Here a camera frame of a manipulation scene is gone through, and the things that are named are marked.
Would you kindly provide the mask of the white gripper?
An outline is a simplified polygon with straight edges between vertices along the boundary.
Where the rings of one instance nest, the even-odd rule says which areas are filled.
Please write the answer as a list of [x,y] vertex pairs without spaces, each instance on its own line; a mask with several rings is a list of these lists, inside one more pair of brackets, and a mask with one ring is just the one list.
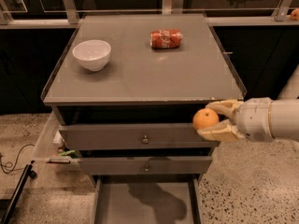
[[236,142],[246,137],[251,142],[270,142],[273,140],[269,123],[271,103],[270,98],[211,102],[206,108],[235,119],[235,125],[226,119],[214,126],[198,129],[197,133],[209,141]]

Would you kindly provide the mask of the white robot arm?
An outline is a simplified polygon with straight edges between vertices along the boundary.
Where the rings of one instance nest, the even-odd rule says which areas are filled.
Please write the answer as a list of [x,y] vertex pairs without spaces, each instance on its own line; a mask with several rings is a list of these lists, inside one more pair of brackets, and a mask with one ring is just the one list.
[[299,100],[252,98],[246,102],[212,102],[193,116],[192,125],[210,141],[299,141]]

